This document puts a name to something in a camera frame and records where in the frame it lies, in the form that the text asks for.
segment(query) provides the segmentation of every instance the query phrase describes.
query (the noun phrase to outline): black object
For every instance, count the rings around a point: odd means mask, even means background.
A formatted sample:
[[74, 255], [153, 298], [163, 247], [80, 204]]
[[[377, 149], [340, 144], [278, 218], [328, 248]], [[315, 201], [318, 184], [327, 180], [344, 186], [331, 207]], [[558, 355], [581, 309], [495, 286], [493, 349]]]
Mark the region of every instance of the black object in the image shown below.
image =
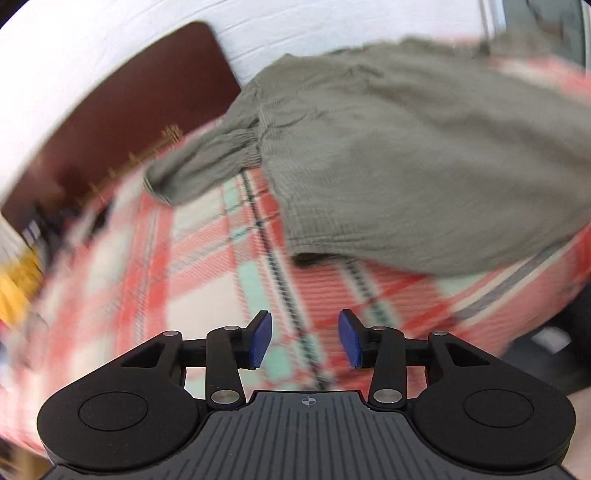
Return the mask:
[[90, 231], [88, 232], [88, 235], [86, 236], [86, 238], [84, 240], [84, 243], [86, 245], [88, 245], [90, 242], [92, 242], [94, 240], [94, 238], [96, 237], [96, 235], [98, 235], [98, 233], [105, 228], [105, 226], [107, 224], [108, 216], [111, 212], [112, 206], [113, 206], [113, 201], [111, 200], [106, 205], [104, 205], [104, 207], [101, 208], [99, 210], [99, 212], [96, 214], [95, 221], [92, 223], [92, 226], [90, 227]]
[[26, 3], [27, 0], [0, 0], [0, 28]]
[[[339, 337], [359, 392], [255, 392], [238, 368], [257, 368], [271, 315], [206, 340], [164, 332], [53, 395], [37, 426], [54, 469], [74, 479], [572, 478], [559, 467], [574, 410], [559, 391], [448, 334], [412, 340], [364, 327], [350, 310]], [[428, 388], [408, 399], [406, 366]], [[183, 388], [186, 367], [207, 367], [206, 399]]]
[[[564, 335], [558, 351], [536, 337], [550, 329]], [[591, 386], [591, 283], [560, 313], [542, 326], [514, 340], [502, 359], [556, 387], [565, 395]]]
[[[47, 272], [51, 269], [53, 261], [61, 248], [69, 248], [64, 241], [64, 226], [67, 220], [77, 217], [80, 214], [80, 209], [76, 207], [62, 209], [57, 214], [50, 216], [46, 214], [44, 209], [36, 203], [33, 207], [31, 223], [36, 224], [39, 229], [39, 238], [31, 238], [33, 243], [40, 240], [44, 243], [45, 253], [44, 270]], [[27, 236], [23, 233], [23, 238], [27, 242]]]

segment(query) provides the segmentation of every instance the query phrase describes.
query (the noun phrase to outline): gray crinkled fabric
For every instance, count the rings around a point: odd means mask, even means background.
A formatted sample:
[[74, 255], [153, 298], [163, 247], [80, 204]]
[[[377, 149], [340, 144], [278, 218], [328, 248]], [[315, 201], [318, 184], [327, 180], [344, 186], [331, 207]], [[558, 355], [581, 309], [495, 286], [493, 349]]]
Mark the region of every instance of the gray crinkled fabric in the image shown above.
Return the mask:
[[145, 185], [179, 205], [258, 165], [296, 259], [475, 273], [588, 223], [591, 111], [425, 42], [286, 55]]

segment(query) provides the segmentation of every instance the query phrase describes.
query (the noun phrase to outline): brown wooden headboard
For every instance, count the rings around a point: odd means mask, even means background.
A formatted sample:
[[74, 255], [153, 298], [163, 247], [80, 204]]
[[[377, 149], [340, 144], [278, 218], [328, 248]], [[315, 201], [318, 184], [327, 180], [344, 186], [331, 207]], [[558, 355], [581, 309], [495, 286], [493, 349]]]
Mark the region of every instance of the brown wooden headboard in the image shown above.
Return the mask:
[[41, 148], [2, 207], [17, 230], [33, 203], [63, 189], [87, 197], [142, 153], [223, 115], [240, 92], [208, 25], [158, 40], [89, 94]]

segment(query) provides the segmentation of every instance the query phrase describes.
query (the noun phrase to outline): red plaid fabric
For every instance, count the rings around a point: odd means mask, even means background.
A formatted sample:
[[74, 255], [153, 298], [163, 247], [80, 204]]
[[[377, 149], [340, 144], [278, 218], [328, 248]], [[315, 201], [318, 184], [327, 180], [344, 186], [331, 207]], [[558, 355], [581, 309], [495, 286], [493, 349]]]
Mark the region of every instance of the red plaid fabric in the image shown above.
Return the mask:
[[[367, 325], [415, 338], [449, 330], [499, 354], [558, 313], [591, 269], [591, 226], [567, 245], [466, 277], [401, 273], [361, 260], [297, 268], [260, 170], [243, 171], [175, 209], [148, 195], [142, 173], [86, 209], [69, 235], [73, 257], [60, 256], [35, 305], [26, 348], [31, 368], [17, 369], [0, 388], [0, 435], [18, 445], [43, 454], [35, 420], [44, 400], [163, 330], [203, 338], [270, 310], [274, 333], [263, 366], [241, 372], [247, 392], [365, 391], [371, 374], [349, 368], [337, 338], [342, 308]], [[81, 239], [109, 198], [108, 225], [86, 248]], [[204, 371], [189, 370], [186, 388], [202, 397]], [[423, 386], [422, 372], [409, 369], [410, 394]]]

